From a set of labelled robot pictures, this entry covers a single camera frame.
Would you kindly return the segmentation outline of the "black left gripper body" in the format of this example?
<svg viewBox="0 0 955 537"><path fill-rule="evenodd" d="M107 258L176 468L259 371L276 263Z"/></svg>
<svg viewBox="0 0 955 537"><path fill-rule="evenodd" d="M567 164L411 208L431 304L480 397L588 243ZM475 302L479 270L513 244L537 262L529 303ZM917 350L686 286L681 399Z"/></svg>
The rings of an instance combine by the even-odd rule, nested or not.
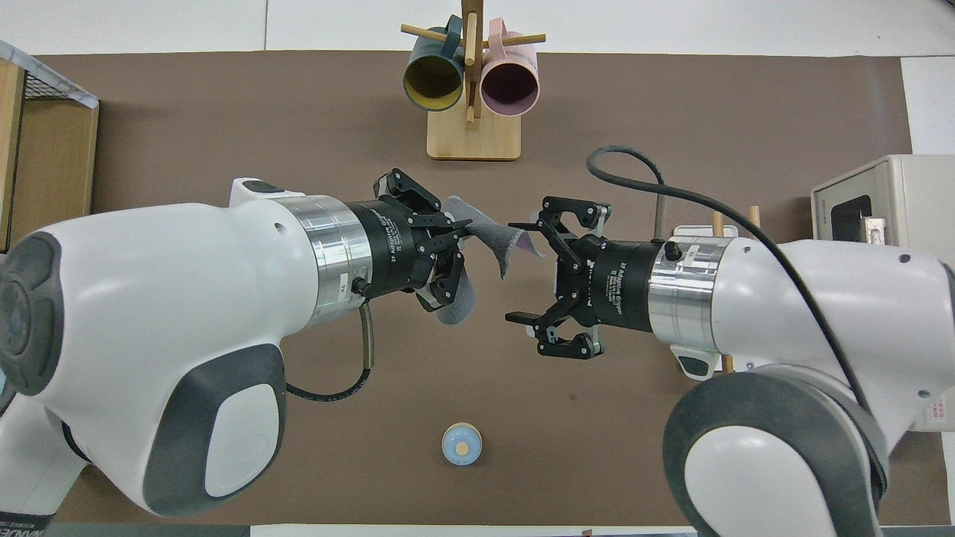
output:
<svg viewBox="0 0 955 537"><path fill-rule="evenodd" d="M397 198L355 201L345 206L361 223L372 258L371 273L354 278L352 292L371 299L396 290L422 289L430 274L430 259L420 255L415 242L425 240L425 232L413 230L408 222L415 210Z"/></svg>

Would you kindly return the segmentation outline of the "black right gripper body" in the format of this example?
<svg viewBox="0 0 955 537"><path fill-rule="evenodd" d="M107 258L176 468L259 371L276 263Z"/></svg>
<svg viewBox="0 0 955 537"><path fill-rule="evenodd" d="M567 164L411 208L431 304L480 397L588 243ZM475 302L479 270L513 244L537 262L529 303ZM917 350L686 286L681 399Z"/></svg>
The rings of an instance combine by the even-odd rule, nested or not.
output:
<svg viewBox="0 0 955 537"><path fill-rule="evenodd" d="M580 239L575 252L588 262L586 299L575 308L577 323L651 333L648 281L657 258L655 242Z"/></svg>

